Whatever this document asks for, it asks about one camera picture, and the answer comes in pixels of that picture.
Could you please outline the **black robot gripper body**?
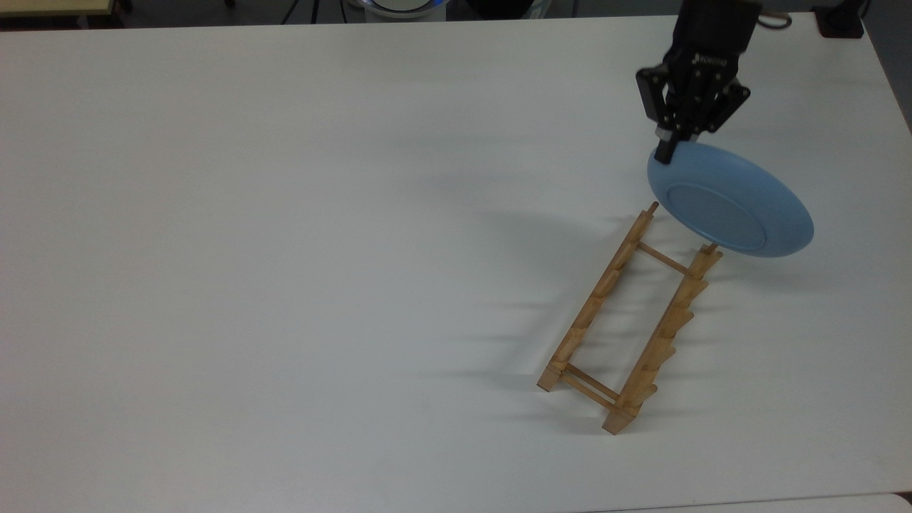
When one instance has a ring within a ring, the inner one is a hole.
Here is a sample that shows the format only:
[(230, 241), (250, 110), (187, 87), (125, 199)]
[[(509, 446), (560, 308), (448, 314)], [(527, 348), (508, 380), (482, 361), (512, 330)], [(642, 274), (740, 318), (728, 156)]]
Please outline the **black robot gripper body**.
[(761, 14), (759, 1), (682, 1), (663, 65), (670, 71), (670, 104), (681, 101), (698, 63), (721, 67), (735, 77)]

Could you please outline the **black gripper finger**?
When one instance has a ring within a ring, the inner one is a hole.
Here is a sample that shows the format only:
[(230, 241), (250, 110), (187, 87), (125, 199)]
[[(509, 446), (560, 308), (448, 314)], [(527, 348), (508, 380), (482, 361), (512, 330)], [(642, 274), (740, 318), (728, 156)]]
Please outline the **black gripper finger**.
[(700, 133), (716, 133), (750, 95), (750, 88), (740, 84), (738, 79), (732, 79), (727, 85), (713, 83), (700, 108)]
[(636, 71), (636, 85), (649, 120), (657, 123), (659, 143), (654, 159), (662, 165), (669, 165), (680, 142), (680, 133), (665, 100), (665, 87), (670, 85), (671, 74), (668, 66), (642, 68)]

